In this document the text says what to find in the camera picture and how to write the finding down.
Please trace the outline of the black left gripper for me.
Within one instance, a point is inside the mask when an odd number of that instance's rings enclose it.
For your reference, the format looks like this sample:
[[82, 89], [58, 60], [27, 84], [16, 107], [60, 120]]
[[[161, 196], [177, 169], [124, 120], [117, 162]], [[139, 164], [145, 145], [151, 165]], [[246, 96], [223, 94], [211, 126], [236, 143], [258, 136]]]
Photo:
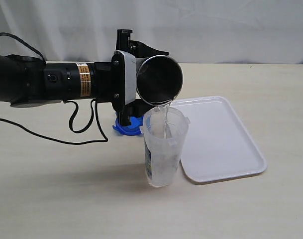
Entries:
[[[136, 58], [137, 65], [141, 65], [147, 59], [163, 55], [169, 56], [169, 52], [154, 49], [140, 41], [130, 40], [133, 30], [119, 29], [115, 50], [131, 53]], [[113, 54], [110, 62], [95, 62], [95, 96], [98, 103], [111, 103], [116, 112], [117, 121], [121, 126], [131, 125], [129, 117], [142, 117], [154, 106], [142, 99], [135, 99], [130, 104], [124, 104], [124, 60], [119, 55]]]

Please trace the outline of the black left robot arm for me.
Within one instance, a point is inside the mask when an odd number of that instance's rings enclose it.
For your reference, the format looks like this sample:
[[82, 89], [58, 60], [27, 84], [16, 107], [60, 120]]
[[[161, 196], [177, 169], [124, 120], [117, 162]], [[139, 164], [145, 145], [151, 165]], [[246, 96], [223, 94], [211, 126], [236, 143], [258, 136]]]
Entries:
[[168, 52], [131, 40], [132, 30], [119, 29], [115, 52], [108, 62], [48, 63], [35, 57], [0, 55], [0, 102], [14, 108], [91, 99], [110, 103], [118, 122], [169, 104], [177, 90], [169, 81]]

